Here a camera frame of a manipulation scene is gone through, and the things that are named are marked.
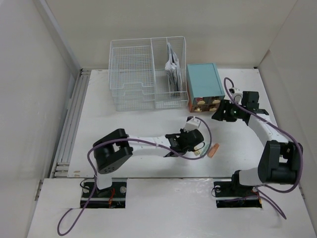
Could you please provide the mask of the grey small eraser stick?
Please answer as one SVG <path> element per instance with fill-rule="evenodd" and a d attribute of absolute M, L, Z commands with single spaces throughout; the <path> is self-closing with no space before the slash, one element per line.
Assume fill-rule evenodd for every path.
<path fill-rule="evenodd" d="M 199 155 L 201 154 L 201 151 L 202 151 L 202 147 L 200 147 L 200 148 L 195 148 L 194 154 L 195 154 L 196 156 L 199 156 Z"/>

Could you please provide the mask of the grey setup guide booklet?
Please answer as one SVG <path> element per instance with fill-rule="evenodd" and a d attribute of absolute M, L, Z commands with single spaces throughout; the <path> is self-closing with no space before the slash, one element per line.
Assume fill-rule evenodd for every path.
<path fill-rule="evenodd" d="M 182 76 L 178 56 L 172 45 L 167 43 L 168 60 L 165 63 L 165 72 L 169 80 L 171 92 L 179 92 L 182 89 Z"/>

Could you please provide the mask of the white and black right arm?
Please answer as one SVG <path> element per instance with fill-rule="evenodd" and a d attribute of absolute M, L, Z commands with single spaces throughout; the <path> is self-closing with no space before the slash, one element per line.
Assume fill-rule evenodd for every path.
<path fill-rule="evenodd" d="M 303 171 L 303 147 L 287 132 L 275 126 L 265 109 L 259 108 L 259 93 L 235 87 L 228 91 L 228 100 L 222 100 L 212 116 L 217 121 L 235 122 L 242 120 L 256 134 L 264 150 L 256 168 L 237 170 L 229 183 L 230 191 L 241 195 L 248 186 L 272 184 L 290 185 L 289 193 L 298 185 Z"/>

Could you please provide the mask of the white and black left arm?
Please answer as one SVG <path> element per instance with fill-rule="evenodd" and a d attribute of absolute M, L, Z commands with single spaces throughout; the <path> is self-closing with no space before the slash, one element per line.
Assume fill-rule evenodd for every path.
<path fill-rule="evenodd" d="M 96 160 L 94 191 L 101 197 L 107 196 L 112 185 L 108 174 L 117 171 L 133 156 L 182 158 L 188 152 L 195 152 L 201 143 L 204 137 L 198 129 L 181 129 L 179 133 L 159 137 L 132 137 L 124 129 L 116 129 L 97 140 L 90 151 Z"/>

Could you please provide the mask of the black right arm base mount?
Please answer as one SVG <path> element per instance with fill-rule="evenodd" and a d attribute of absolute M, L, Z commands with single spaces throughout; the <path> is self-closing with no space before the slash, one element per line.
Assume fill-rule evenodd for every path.
<path fill-rule="evenodd" d="M 212 195 L 217 208 L 262 208 L 259 193 L 253 186 L 240 185 L 230 179 L 214 180 Z"/>

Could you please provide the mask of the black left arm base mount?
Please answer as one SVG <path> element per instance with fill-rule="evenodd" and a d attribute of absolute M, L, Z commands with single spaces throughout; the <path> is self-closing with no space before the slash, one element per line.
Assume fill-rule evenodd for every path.
<path fill-rule="evenodd" d="M 83 208 L 88 201 L 94 187 L 93 179 L 84 179 L 80 183 L 82 189 L 80 207 Z M 123 209 L 126 205 L 127 179 L 116 178 L 112 180 L 112 185 L 108 188 L 94 191 L 86 208 L 91 209 Z"/>

